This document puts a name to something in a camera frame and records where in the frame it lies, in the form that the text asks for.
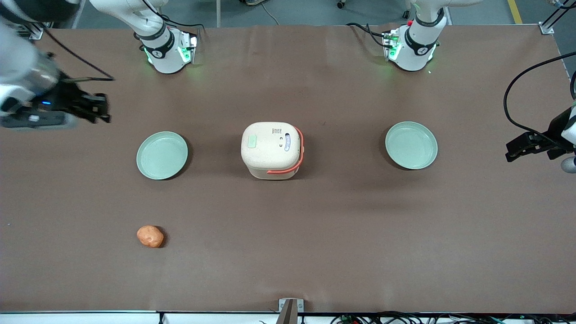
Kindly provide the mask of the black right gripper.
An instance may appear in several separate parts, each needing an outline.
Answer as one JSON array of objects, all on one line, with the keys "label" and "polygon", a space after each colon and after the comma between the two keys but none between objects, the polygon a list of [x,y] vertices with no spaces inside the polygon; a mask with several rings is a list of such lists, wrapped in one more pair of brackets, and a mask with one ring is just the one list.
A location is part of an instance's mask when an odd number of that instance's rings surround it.
[{"label": "black right gripper", "polygon": [[68,79],[60,79],[45,93],[45,106],[52,111],[70,113],[75,117],[96,123],[111,123],[106,94],[89,94]]}]

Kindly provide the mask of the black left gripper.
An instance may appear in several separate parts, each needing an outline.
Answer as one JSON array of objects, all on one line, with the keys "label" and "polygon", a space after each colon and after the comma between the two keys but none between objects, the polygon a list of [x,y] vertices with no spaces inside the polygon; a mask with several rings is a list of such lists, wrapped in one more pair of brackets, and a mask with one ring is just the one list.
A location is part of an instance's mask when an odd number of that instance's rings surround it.
[{"label": "black left gripper", "polygon": [[507,162],[520,157],[547,152],[549,160],[575,152],[575,107],[567,108],[555,117],[546,131],[545,139],[533,132],[525,132],[506,144]]}]

